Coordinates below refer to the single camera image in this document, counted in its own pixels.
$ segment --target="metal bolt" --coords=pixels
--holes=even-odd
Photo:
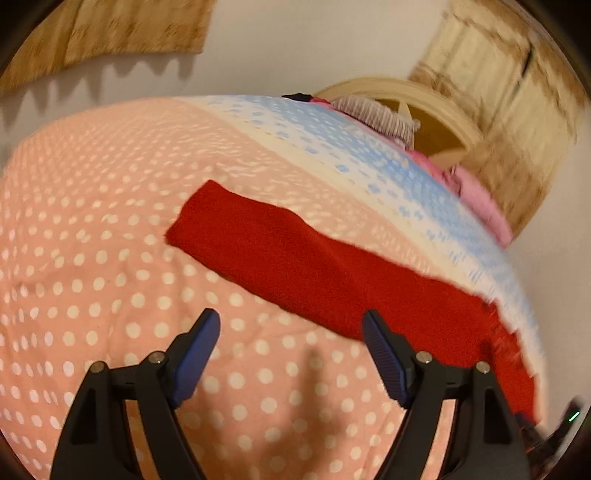
[[[489,364],[487,364],[486,362],[480,361],[476,364],[476,369],[481,374],[487,374],[488,372],[491,371],[491,366]]]
[[[417,353],[416,357],[415,357],[419,362],[421,362],[422,364],[430,364],[433,361],[433,355],[431,355],[429,352],[419,352]]]
[[[151,364],[159,365],[164,361],[164,352],[152,352],[148,357],[148,360]]]
[[[94,374],[98,374],[105,369],[106,365],[104,362],[95,362],[90,366],[90,371]]]

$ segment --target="bed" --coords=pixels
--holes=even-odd
[[[434,101],[446,107],[431,110],[433,99],[421,103],[405,89],[416,93],[411,84],[376,81],[380,89],[363,90],[362,80],[347,92],[430,113],[452,139],[446,148],[478,141],[478,129],[443,97]],[[178,418],[209,478],[375,475],[403,411],[366,348],[164,242],[184,202],[210,179],[496,300],[507,328],[521,335],[544,417],[543,348],[511,266],[408,153],[320,105],[265,96],[146,99],[47,125],[14,151],[0,181],[0,428],[33,477],[48,478],[93,361],[137,363],[166,349],[205,307],[228,321]],[[142,472],[157,478],[138,412],[128,408]],[[438,476],[452,416],[447,403],[424,479]]]

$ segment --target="polka dot fabric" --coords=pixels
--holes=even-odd
[[[16,150],[0,183],[0,427],[36,478],[49,476],[89,365],[135,364],[205,307],[222,333],[177,415],[209,478],[376,474],[403,411],[366,348],[165,244],[208,179],[443,275],[372,209],[195,106],[143,100],[55,122]],[[137,407],[128,410],[144,476],[156,479]],[[452,414],[446,403],[425,479],[437,477]]]

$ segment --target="red scarf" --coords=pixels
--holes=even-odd
[[[416,351],[440,362],[492,365],[513,412],[533,418],[534,381],[515,334],[494,304],[315,231],[289,210],[208,181],[166,234],[225,278],[288,312],[361,339],[362,314],[377,309]]]

